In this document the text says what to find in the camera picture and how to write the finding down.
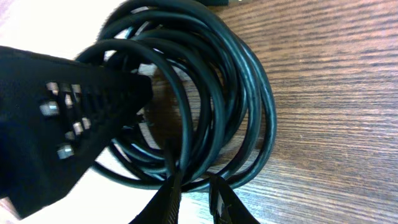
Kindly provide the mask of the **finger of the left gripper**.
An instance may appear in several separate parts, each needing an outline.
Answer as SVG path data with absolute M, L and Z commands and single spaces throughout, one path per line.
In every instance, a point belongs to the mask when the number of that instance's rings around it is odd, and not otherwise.
M 1 197 L 19 218 L 64 198 L 151 98 L 147 76 L 1 47 Z

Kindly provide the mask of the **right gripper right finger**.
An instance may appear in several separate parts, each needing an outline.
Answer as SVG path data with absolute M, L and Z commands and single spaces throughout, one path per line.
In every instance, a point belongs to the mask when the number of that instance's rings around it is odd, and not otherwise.
M 210 177 L 209 204 L 214 224 L 259 224 L 220 176 Z

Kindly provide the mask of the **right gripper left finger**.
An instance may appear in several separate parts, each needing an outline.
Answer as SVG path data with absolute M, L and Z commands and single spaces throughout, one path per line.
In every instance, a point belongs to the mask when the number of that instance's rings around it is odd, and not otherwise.
M 181 198 L 180 174 L 170 176 L 130 224 L 177 224 Z

